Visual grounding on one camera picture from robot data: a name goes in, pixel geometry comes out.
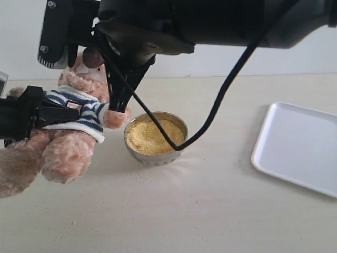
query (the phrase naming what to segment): table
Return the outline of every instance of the table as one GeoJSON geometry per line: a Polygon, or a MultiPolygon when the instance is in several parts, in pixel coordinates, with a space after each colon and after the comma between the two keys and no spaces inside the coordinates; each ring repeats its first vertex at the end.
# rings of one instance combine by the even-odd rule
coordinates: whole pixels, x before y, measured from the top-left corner
{"type": "MultiPolygon", "coordinates": [[[[137,91],[194,134],[223,80],[151,79],[137,91]]],[[[10,81],[6,89],[55,84],[10,81]]],[[[123,129],[106,130],[81,180],[64,186],[40,176],[22,195],[0,200],[0,252],[336,252],[336,200],[251,165],[271,103],[337,113],[336,97],[337,74],[240,77],[206,134],[161,168],[132,159],[123,129]]]]}

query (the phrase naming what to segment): blue and white striped shirt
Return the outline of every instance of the blue and white striped shirt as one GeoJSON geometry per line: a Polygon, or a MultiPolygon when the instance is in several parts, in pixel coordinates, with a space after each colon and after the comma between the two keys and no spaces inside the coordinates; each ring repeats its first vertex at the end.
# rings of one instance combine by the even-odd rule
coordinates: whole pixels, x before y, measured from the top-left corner
{"type": "Polygon", "coordinates": [[[81,112],[80,119],[72,122],[48,125],[44,129],[73,129],[83,131],[94,137],[98,143],[104,141],[103,117],[109,104],[100,102],[94,96],[86,94],[68,85],[46,93],[46,98],[81,112]]]}

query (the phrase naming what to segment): white tray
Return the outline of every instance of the white tray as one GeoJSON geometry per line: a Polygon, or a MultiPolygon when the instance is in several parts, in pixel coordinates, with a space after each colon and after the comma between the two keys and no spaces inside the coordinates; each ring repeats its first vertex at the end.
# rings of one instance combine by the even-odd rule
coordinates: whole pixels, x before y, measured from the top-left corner
{"type": "Polygon", "coordinates": [[[337,115],[272,104],[252,163],[266,174],[337,198],[337,115]]]}

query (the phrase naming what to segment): black cable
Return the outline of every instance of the black cable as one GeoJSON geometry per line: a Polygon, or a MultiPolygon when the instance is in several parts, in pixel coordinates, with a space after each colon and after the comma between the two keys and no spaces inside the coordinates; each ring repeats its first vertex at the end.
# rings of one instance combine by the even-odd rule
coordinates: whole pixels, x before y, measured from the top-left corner
{"type": "Polygon", "coordinates": [[[192,143],[194,143],[197,139],[199,139],[207,131],[207,129],[212,124],[217,111],[219,110],[221,102],[222,102],[222,100],[223,100],[223,98],[224,98],[224,96],[225,96],[228,88],[230,87],[230,85],[232,84],[232,82],[234,81],[234,79],[236,78],[236,76],[238,75],[238,73],[240,72],[240,70],[242,69],[242,67],[245,65],[245,63],[248,61],[248,59],[251,57],[251,55],[257,49],[257,47],[259,46],[260,42],[263,40],[263,38],[269,32],[269,30],[284,15],[286,15],[286,13],[288,13],[288,11],[291,10],[299,1],[300,0],[285,0],[285,1],[283,1],[283,3],[280,5],[279,11],[276,13],[276,15],[267,24],[263,25],[263,27],[258,32],[258,34],[256,35],[256,37],[251,40],[251,42],[247,46],[246,50],[243,52],[242,56],[240,57],[240,59],[238,60],[238,62],[234,66],[234,68],[231,70],[231,72],[227,76],[227,78],[224,81],[224,83],[222,84],[222,86],[221,86],[221,88],[219,90],[219,93],[218,93],[218,95],[217,95],[217,97],[215,99],[215,102],[213,104],[213,107],[212,107],[212,109],[211,109],[211,111],[210,111],[210,113],[209,113],[209,115],[208,115],[208,117],[207,117],[204,125],[199,129],[199,131],[197,131],[191,138],[189,138],[186,142],[184,142],[180,146],[177,146],[170,139],[170,137],[166,134],[165,130],[160,125],[160,123],[155,118],[155,116],[151,113],[151,111],[146,107],[146,105],[142,102],[142,100],[137,96],[137,94],[130,87],[130,85],[128,84],[127,80],[121,74],[121,72],[119,71],[119,69],[117,68],[117,66],[111,60],[109,60],[108,57],[104,57],[104,58],[105,58],[106,61],[108,61],[109,65],[111,67],[113,67],[114,74],[117,74],[120,77],[121,81],[123,81],[124,85],[131,92],[131,94],[135,98],[135,100],[144,109],[144,111],[149,115],[149,117],[151,118],[151,120],[156,124],[156,126],[158,127],[158,129],[160,130],[160,132],[162,133],[162,135],[165,137],[165,140],[171,145],[171,147],[175,151],[180,151],[180,150],[183,150],[183,149],[187,148],[192,143]]]}

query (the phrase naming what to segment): stainless steel bowl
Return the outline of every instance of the stainless steel bowl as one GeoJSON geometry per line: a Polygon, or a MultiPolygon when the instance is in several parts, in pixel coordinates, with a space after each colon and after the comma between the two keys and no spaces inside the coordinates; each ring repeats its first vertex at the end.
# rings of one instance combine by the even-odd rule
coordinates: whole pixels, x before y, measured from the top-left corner
{"type": "MultiPolygon", "coordinates": [[[[185,122],[180,119],[178,116],[167,113],[167,112],[152,112],[153,115],[158,120],[168,120],[171,121],[174,125],[176,125],[184,134],[184,139],[186,141],[188,136],[188,130],[185,122]]],[[[127,135],[129,134],[130,130],[135,127],[138,123],[141,122],[148,122],[151,121],[151,118],[147,114],[142,114],[136,118],[134,118],[125,128],[124,131],[124,142],[126,145],[126,148],[130,152],[130,154],[140,163],[145,164],[147,166],[163,166],[166,164],[169,164],[173,161],[175,161],[183,151],[173,151],[171,153],[167,153],[164,155],[157,155],[157,156],[151,156],[151,155],[144,155],[136,152],[133,150],[128,144],[127,144],[127,135]]]]}

